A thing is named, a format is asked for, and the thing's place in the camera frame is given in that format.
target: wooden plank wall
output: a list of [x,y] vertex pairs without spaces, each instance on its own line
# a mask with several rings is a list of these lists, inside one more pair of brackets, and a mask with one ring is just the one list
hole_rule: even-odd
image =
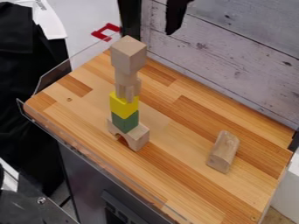
[[298,0],[194,0],[187,14],[299,58],[298,11]]
[[297,127],[298,59],[191,14],[185,16],[179,31],[167,36],[165,0],[160,2],[143,0],[142,36],[150,57],[289,127]]

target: stacked blocks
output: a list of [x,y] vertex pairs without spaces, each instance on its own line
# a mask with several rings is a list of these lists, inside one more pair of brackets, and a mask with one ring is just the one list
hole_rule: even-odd
[[146,51],[144,43],[130,36],[110,47],[115,92],[110,94],[112,119],[108,119],[108,129],[114,135],[123,136],[134,151],[139,151],[150,137],[149,129],[139,123],[138,111],[142,83],[137,72],[146,64]]
[[125,98],[117,98],[115,92],[110,94],[112,123],[123,133],[128,133],[138,126],[138,102],[139,96],[135,96],[134,100],[129,103]]

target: wooden block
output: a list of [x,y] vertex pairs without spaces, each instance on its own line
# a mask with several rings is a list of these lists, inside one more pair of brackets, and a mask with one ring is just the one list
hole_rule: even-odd
[[115,92],[117,98],[125,98],[126,97],[126,88],[122,85],[115,83]]
[[135,86],[125,87],[125,91],[127,102],[132,103],[135,97]]
[[134,86],[137,83],[137,73],[127,75],[122,71],[115,69],[115,83],[126,87]]
[[238,137],[226,130],[221,130],[206,164],[219,172],[228,173],[239,144]]
[[112,65],[126,75],[136,73],[146,64],[146,45],[130,36],[112,44],[110,52]]
[[139,96],[130,103],[125,98],[117,98],[116,93],[110,94],[110,110],[122,119],[126,119],[138,110]]
[[108,130],[114,136],[119,134],[126,139],[129,148],[133,151],[139,151],[150,140],[150,130],[140,123],[125,134],[114,126],[111,119],[108,118]]
[[121,130],[125,134],[131,131],[133,128],[137,127],[139,123],[138,110],[131,116],[129,116],[127,119],[122,119],[115,113],[111,113],[111,116],[113,125],[115,125],[119,130]]
[[141,79],[137,78],[137,83],[135,84],[135,89],[134,89],[134,96],[140,95],[141,92],[141,86],[142,86],[142,81]]

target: wooden board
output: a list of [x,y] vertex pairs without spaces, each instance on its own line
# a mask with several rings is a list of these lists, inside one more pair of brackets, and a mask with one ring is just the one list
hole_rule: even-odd
[[150,21],[150,57],[292,128],[299,125],[299,60],[190,15],[166,36],[165,5],[152,2],[150,15],[143,21],[144,27]]
[[[137,153],[107,130],[114,89],[108,52],[34,95],[24,109],[180,223],[258,222],[290,160],[293,130],[151,59],[139,76],[150,141]],[[227,175],[205,165],[221,130],[240,139]]]
[[188,6],[190,16],[299,58],[297,0],[195,0]]

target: gray metal base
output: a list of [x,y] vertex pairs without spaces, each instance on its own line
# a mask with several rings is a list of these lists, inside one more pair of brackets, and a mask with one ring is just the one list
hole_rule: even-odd
[[63,145],[60,145],[60,151],[80,223],[106,223],[107,203],[116,207],[116,215],[121,211],[129,221],[133,221],[128,223],[174,223],[155,211],[150,204],[117,184],[109,174],[83,155],[78,155],[78,152]]

